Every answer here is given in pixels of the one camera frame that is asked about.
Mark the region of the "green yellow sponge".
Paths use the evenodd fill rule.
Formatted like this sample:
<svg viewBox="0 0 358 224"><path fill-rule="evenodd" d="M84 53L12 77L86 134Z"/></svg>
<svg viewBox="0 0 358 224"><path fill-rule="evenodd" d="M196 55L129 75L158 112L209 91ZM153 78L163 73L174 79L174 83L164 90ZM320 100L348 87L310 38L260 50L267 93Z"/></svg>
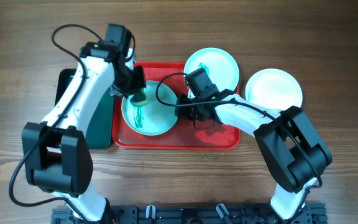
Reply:
<svg viewBox="0 0 358 224"><path fill-rule="evenodd" d="M149 103L144 88L141 88L139 91L135 92L129 101L133 107L143 107Z"/></svg>

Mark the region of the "white plate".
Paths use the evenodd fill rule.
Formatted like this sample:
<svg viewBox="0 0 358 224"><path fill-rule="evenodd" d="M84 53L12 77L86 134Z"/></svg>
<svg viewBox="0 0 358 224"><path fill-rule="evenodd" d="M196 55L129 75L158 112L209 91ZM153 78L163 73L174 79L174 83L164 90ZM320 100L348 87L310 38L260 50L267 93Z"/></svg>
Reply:
<svg viewBox="0 0 358 224"><path fill-rule="evenodd" d="M148 104L141 107L133 107L132 98L124 98L121 104L121 112L126 124L135 132L146 136L157 136L170 130L177 121L175 108L161 104L155 97L157 81L148 80L144 93Z"/></svg>
<svg viewBox="0 0 358 224"><path fill-rule="evenodd" d="M239 67L226 51L208 47L193 53L186 61L184 73L190 74L198 68L206 70L219 91L235 90L239 83Z"/></svg>
<svg viewBox="0 0 358 224"><path fill-rule="evenodd" d="M303 92L298 81L288 72L266 68L253 74L245 87L246 100L275 110L302 107Z"/></svg>

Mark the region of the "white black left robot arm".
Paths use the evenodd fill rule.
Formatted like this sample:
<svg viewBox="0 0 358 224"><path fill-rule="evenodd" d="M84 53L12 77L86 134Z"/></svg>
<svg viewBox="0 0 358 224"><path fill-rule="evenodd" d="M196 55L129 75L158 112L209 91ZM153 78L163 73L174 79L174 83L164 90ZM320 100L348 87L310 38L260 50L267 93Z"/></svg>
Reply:
<svg viewBox="0 0 358 224"><path fill-rule="evenodd" d="M127 61L128 46L88 42L63 95L41 123L28 122L22 131L27 182L63 200L84 223L110 223L109 202L91 177L93 161L86 131L107 91L131 96L145 87L141 67Z"/></svg>

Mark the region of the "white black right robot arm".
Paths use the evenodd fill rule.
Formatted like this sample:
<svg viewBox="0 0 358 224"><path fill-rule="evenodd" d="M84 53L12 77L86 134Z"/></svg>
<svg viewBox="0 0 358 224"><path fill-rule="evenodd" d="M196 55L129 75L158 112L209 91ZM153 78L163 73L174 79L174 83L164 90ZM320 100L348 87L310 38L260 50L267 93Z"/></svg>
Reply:
<svg viewBox="0 0 358 224"><path fill-rule="evenodd" d="M293 221L304 209L311 189L318 189L332 155L304 111L291 106L273 110L257 106L233 91L208 97L182 95L175 114L190 120L213 120L240 129L257 141L277 183L270 206L277 218Z"/></svg>

